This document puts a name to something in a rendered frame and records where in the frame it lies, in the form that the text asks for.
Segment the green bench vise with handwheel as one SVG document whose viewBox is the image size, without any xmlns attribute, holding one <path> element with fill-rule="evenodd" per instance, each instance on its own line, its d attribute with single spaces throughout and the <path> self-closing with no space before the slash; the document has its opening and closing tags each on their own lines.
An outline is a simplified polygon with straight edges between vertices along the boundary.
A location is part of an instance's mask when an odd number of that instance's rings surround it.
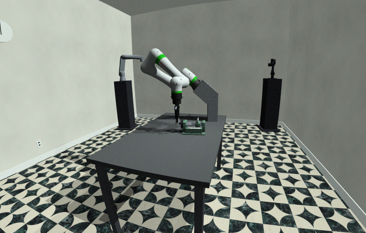
<svg viewBox="0 0 366 233">
<path fill-rule="evenodd" d="M 181 129 L 183 128 L 183 133 L 182 135 L 205 135 L 205 120 L 202 121 L 202 123 L 200 123 L 200 121 L 198 121 L 199 118 L 197 118 L 196 122 L 187 122 L 187 120 L 181 119 Z M 197 128 L 187 128 L 187 125 L 189 126 L 195 126 Z M 202 126 L 202 128 L 198 128 Z"/>
</svg>

